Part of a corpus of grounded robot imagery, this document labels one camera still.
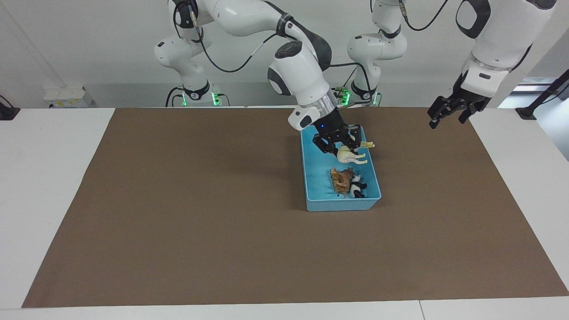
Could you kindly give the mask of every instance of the brown mat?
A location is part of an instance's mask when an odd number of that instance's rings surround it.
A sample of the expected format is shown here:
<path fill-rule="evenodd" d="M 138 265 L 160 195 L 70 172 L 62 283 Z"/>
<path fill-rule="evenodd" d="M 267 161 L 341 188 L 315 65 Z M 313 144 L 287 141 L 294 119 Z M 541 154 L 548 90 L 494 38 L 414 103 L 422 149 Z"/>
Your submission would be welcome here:
<path fill-rule="evenodd" d="M 470 124 L 345 112 L 383 199 L 306 211 L 282 109 L 117 109 L 23 307 L 565 296 Z"/>

